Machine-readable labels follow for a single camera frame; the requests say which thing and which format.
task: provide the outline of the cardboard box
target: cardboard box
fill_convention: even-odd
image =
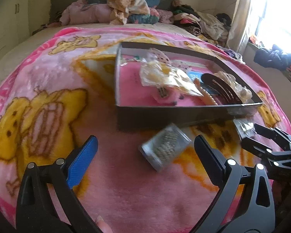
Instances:
[[[196,59],[203,63],[216,67],[219,71],[225,71],[235,76],[236,81],[252,92],[252,99],[247,104],[218,105],[218,106],[134,106],[121,100],[120,75],[122,56],[145,57],[149,48],[163,51],[169,58],[177,56],[178,59]],[[131,80],[140,79],[135,72]],[[128,93],[133,95],[135,87],[130,87]],[[232,69],[216,57],[178,47],[163,46],[148,43],[122,42],[119,46],[115,63],[115,102],[117,108],[117,125],[119,130],[133,131],[142,129],[161,129],[170,123],[179,127],[195,125],[214,120],[232,120],[234,118],[246,118],[253,116],[257,108],[263,104],[258,95],[245,83]]]

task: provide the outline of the bedsheet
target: bedsheet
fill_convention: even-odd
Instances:
[[[114,232],[188,232],[215,197],[218,189],[211,184],[192,145],[157,173],[137,150],[155,131],[117,131],[113,78],[121,41],[177,46],[220,58],[253,90],[263,93],[265,108],[279,118],[275,124],[291,134],[286,115],[261,78],[209,43],[143,27],[61,29],[0,86],[0,210],[12,224],[27,164],[46,165],[65,158],[91,134],[98,138],[98,152],[74,191],[88,214],[93,219],[101,215]],[[85,60],[92,60],[91,65],[86,66]],[[260,113],[253,120],[264,124]],[[183,131],[192,140],[203,134],[212,147],[242,165],[257,162],[241,149],[231,121]],[[258,139],[278,150],[271,141]],[[53,200],[59,216],[67,222],[58,201]],[[226,220],[236,206],[237,199]]]

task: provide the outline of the pink clothing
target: pink clothing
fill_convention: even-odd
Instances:
[[[84,23],[108,23],[112,9],[107,4],[87,4],[78,0],[69,5],[61,15],[62,26]]]
[[[181,24],[185,24],[185,23],[193,23],[193,21],[190,21],[190,20],[188,20],[188,19],[186,19],[186,18],[183,18],[183,19],[181,19],[180,23],[181,23]]]
[[[173,24],[173,13],[167,10],[157,10],[159,13],[159,22],[166,24]]]

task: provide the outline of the blue card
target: blue card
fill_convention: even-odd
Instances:
[[[203,83],[201,77],[204,73],[202,72],[197,72],[197,71],[190,71],[187,73],[189,78],[194,81],[195,78],[198,78],[200,81],[200,85],[202,86],[203,89],[205,89],[210,95],[219,95],[219,93],[212,89],[211,87],[207,86],[206,84]]]

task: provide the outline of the metal screw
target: metal screw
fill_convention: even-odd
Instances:
[[[227,163],[228,163],[229,165],[231,165],[231,166],[236,165],[236,161],[233,160],[233,159],[231,159],[231,158],[227,160]]]
[[[33,162],[29,163],[29,164],[27,165],[27,167],[28,167],[29,169],[34,168],[34,163],[33,163]]]
[[[56,160],[56,164],[58,165],[62,165],[65,162],[65,160],[63,158],[59,158]]]
[[[257,168],[260,169],[260,170],[263,170],[264,166],[262,164],[257,164]]]

